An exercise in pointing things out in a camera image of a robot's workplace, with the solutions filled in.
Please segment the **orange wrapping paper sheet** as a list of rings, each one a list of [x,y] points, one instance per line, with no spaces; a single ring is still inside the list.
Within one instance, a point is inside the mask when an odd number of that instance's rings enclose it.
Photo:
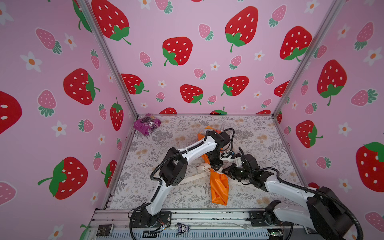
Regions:
[[[211,169],[210,184],[212,203],[226,206],[229,198],[228,177]]]

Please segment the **white ribbon strip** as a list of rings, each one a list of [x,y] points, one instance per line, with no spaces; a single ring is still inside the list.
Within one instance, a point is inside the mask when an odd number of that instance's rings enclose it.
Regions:
[[[189,183],[189,182],[192,182],[192,181],[201,179],[201,178],[205,178],[205,177],[208,177],[208,176],[211,175],[212,167],[211,167],[209,164],[202,164],[202,165],[198,166],[197,169],[198,169],[199,171],[202,171],[202,172],[199,173],[199,174],[197,174],[197,175],[194,175],[194,176],[191,176],[191,177],[184,178],[184,179],[180,182],[180,185],[183,185],[183,184],[186,184],[186,183]]]

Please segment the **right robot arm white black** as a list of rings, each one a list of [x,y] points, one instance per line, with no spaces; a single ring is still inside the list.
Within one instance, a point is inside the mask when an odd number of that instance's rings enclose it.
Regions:
[[[237,154],[232,151],[224,152],[221,159],[232,163],[221,170],[228,178],[296,203],[295,206],[290,206],[275,200],[268,204],[262,217],[267,225],[289,222],[313,229],[325,240],[342,240],[355,227],[357,239],[364,238],[357,217],[331,189],[310,188],[285,181],[277,169],[261,168],[255,157],[246,155],[242,150]]]

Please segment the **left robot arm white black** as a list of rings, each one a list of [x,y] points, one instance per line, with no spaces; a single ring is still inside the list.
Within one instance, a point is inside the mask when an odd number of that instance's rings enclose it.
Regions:
[[[160,217],[160,212],[168,194],[184,180],[188,164],[203,155],[208,156],[209,165],[215,172],[224,165],[222,154],[233,149],[233,136],[227,132],[234,129],[226,129],[220,133],[215,130],[207,130],[206,135],[196,143],[183,149],[170,148],[164,160],[153,170],[150,175],[152,181],[158,183],[153,196],[148,203],[133,210],[130,216],[130,229],[137,227],[150,228],[154,226]]]

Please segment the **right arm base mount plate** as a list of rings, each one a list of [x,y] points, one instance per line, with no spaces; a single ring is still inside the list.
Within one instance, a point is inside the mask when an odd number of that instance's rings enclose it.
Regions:
[[[252,227],[289,227],[290,222],[281,222],[273,214],[264,210],[249,211]]]

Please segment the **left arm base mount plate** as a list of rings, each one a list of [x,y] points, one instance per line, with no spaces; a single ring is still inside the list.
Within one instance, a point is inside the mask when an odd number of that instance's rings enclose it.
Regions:
[[[172,220],[172,212],[160,211],[151,216],[147,211],[132,213],[130,225],[133,228],[159,228],[162,225],[169,225]]]

